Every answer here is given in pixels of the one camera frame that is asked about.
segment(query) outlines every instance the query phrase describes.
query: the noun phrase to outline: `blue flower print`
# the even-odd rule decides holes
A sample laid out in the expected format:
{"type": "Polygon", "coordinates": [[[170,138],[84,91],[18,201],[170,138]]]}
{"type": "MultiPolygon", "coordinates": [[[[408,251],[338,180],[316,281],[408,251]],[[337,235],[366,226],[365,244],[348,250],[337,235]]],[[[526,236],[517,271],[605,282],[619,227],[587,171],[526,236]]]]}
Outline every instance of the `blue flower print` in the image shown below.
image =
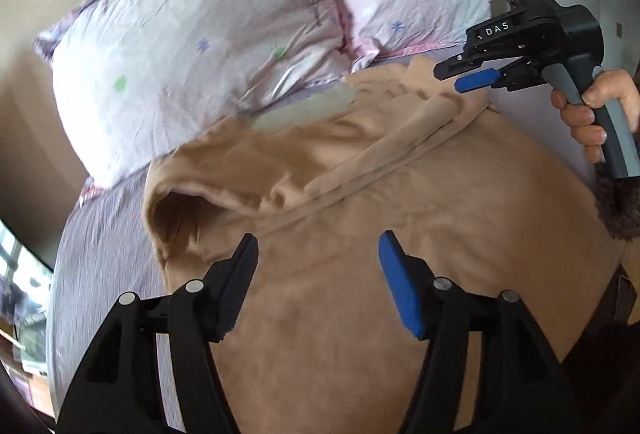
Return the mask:
{"type": "Polygon", "coordinates": [[[205,52],[207,49],[209,49],[211,46],[209,45],[209,39],[208,38],[201,38],[200,40],[198,40],[198,51],[200,51],[200,53],[205,52]]]}

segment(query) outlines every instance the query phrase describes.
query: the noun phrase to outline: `silver screw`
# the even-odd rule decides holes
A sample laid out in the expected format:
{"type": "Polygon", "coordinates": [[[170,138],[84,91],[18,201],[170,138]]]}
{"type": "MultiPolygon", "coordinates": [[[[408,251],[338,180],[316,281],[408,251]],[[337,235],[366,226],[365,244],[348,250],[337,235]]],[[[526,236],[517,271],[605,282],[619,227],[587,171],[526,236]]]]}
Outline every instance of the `silver screw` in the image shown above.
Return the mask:
{"type": "Polygon", "coordinates": [[[135,293],[132,293],[132,292],[129,291],[129,292],[126,292],[126,293],[123,293],[122,295],[120,295],[120,298],[118,299],[118,302],[120,304],[122,304],[123,306],[128,306],[135,299],[136,299],[135,293]]]}
{"type": "Polygon", "coordinates": [[[190,280],[187,283],[187,286],[184,287],[189,293],[197,293],[198,291],[200,291],[202,288],[204,288],[204,283],[202,282],[202,280],[190,280]]]}
{"type": "Polygon", "coordinates": [[[446,277],[438,277],[433,281],[433,287],[441,291],[450,290],[452,286],[453,283],[446,277]]]}
{"type": "Polygon", "coordinates": [[[520,300],[520,295],[518,295],[512,289],[508,289],[502,292],[502,298],[507,302],[513,304],[514,302],[517,302],[518,300],[520,300]]]}

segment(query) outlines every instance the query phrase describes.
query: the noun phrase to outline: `bed sheet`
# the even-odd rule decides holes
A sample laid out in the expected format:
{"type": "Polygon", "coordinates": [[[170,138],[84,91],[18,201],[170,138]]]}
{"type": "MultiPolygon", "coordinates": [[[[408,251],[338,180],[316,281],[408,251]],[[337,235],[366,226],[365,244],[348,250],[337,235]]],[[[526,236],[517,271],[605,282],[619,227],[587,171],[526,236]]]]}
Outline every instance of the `bed sheet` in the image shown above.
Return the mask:
{"type": "MultiPolygon", "coordinates": [[[[462,48],[457,47],[424,54],[441,61],[460,51],[462,48]]],[[[408,60],[404,57],[395,61],[408,60]]],[[[276,106],[292,104],[318,90],[296,93],[276,106]]],[[[491,96],[494,108],[556,152],[587,181],[593,176],[593,168],[582,159],[582,148],[572,140],[551,107],[549,91],[547,85],[520,93],[496,90],[491,96]]],[[[118,296],[126,291],[134,291],[143,299],[164,294],[162,277],[140,218],[145,180],[146,168],[84,205],[76,205],[66,223],[51,287],[47,327],[47,365],[56,414],[84,351],[118,296]]],[[[174,428],[182,428],[165,336],[159,337],[158,358],[167,421],[174,428]]]]}

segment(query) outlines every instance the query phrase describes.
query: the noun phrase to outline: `human hand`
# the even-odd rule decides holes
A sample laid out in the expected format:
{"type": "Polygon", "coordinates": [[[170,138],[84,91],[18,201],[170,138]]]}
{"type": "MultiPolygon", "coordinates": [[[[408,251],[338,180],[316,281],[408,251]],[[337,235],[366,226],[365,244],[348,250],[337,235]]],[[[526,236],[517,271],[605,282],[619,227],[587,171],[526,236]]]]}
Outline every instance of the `human hand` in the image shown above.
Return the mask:
{"type": "Polygon", "coordinates": [[[554,90],[551,104],[560,110],[560,117],[569,127],[571,136],[584,145],[584,155],[590,163],[602,161],[602,148],[607,133],[602,127],[594,125],[593,110],[604,106],[607,101],[619,99],[632,133],[640,127],[640,92],[626,70],[608,70],[603,72],[593,85],[582,95],[585,105],[571,105],[566,96],[554,90]]]}

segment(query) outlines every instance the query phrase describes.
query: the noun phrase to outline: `fuzzy brown sleeve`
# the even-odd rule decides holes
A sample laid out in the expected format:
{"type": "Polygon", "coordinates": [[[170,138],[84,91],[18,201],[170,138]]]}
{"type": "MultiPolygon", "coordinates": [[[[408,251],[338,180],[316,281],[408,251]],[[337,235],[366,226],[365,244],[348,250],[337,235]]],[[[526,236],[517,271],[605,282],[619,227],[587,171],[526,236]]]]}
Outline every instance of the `fuzzy brown sleeve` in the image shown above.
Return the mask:
{"type": "MultiPolygon", "coordinates": [[[[640,88],[638,77],[634,81],[640,88]]],[[[635,139],[640,153],[640,133],[635,139]]],[[[611,179],[604,165],[596,165],[594,193],[600,218],[612,237],[625,240],[640,237],[640,178],[611,179]]]]}

